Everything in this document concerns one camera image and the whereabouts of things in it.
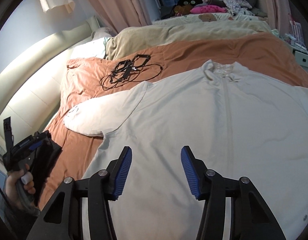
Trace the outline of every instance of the black strap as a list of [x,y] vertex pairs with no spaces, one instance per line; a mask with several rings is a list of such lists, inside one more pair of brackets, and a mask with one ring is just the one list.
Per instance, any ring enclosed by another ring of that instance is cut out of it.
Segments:
[[11,117],[4,119],[4,137],[5,137],[5,145],[6,145],[6,164],[10,164],[11,160],[11,149],[14,146],[13,135],[12,135],[12,127],[11,127]]

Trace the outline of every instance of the pink curtain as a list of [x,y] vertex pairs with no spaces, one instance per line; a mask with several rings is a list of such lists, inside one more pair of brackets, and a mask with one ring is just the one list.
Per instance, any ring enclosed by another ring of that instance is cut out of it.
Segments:
[[259,0],[259,8],[267,12],[272,29],[278,29],[281,35],[289,33],[289,18],[291,14],[288,0]]
[[151,24],[144,0],[89,0],[105,25],[117,33]]

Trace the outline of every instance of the black plush toy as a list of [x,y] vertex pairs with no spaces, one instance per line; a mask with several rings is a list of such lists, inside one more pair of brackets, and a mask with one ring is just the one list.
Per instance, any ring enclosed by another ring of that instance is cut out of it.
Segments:
[[201,3],[203,3],[202,0],[179,0],[177,5],[184,6],[184,5],[189,4],[194,7],[195,5],[198,5]]

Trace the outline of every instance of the human hand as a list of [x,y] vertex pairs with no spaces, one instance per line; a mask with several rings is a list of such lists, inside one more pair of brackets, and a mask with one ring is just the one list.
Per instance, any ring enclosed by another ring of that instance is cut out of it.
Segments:
[[[25,165],[25,168],[27,171],[30,169],[30,167],[27,164]],[[12,205],[16,206],[20,210],[23,210],[24,206],[21,204],[15,184],[17,180],[20,179],[24,175],[24,170],[13,171],[7,174],[9,176],[6,179],[6,184],[5,184],[6,196]],[[28,184],[24,185],[24,189],[27,190],[29,194],[34,194],[35,193],[34,181],[31,180]]]

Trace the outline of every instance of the black sleeve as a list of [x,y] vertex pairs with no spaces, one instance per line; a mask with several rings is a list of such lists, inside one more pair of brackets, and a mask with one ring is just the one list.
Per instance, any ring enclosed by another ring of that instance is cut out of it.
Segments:
[[4,209],[5,224],[18,240],[26,240],[36,217],[17,208],[8,206]]

